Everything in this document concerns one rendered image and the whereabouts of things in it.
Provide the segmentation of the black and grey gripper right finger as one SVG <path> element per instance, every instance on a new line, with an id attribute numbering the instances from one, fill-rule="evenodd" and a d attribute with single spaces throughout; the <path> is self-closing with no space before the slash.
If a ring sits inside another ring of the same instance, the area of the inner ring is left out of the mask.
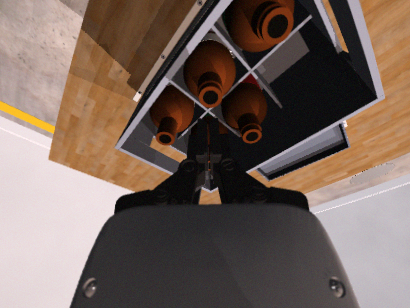
<path id="1" fill-rule="evenodd" d="M 209 120 L 209 140 L 211 179 L 218 187 L 221 204 L 284 203 L 309 210 L 303 193 L 266 187 L 240 168 L 231 157 L 228 134 L 219 133 L 218 118 Z"/>

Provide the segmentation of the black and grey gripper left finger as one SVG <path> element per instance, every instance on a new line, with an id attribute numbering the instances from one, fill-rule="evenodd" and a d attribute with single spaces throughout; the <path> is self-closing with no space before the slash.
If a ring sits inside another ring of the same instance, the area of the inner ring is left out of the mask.
<path id="1" fill-rule="evenodd" d="M 144 205 L 199 204 L 202 187 L 209 179 L 207 120 L 198 119 L 197 135 L 189 135 L 187 159 L 178 170 L 153 190 L 143 190 L 119 197 L 114 214 Z"/>

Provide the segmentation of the grey shallow tray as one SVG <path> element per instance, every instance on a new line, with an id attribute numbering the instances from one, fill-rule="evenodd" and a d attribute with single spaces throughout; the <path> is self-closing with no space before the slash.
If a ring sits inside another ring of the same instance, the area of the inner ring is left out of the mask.
<path id="1" fill-rule="evenodd" d="M 256 169 L 267 181 L 313 164 L 343 150 L 351 148 L 344 123 L 305 142 Z"/>

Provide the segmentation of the brown glass bottle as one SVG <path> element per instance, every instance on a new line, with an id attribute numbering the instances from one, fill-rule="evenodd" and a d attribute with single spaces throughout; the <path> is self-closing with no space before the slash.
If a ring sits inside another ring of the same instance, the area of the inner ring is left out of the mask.
<path id="1" fill-rule="evenodd" d="M 194 108 L 195 102 L 169 82 L 149 108 L 152 122 L 159 127 L 157 142 L 165 146 L 172 145 L 176 133 L 191 124 Z"/>
<path id="2" fill-rule="evenodd" d="M 244 142 L 261 139 L 260 124 L 267 113 L 267 101 L 251 73 L 222 99 L 221 110 L 224 121 L 240 132 Z"/>
<path id="3" fill-rule="evenodd" d="M 289 36 L 293 14 L 294 0 L 232 0 L 221 15 L 227 32 L 239 48 L 261 52 Z"/>
<path id="4" fill-rule="evenodd" d="M 183 77 L 188 90 L 207 108 L 218 106 L 232 88 L 235 62 L 230 49 L 214 31 L 208 31 L 185 60 Z"/>
<path id="5" fill-rule="evenodd" d="M 208 132 L 208 170 L 210 170 L 210 140 L 209 140 L 209 120 L 214 118 L 211 114 L 207 113 L 204 117 L 207 120 L 207 132 Z M 201 118 L 201 119 L 202 119 Z M 228 134 L 228 129 L 221 122 L 219 122 L 219 133 Z M 197 123 L 191 128 L 191 135 L 197 135 Z"/>

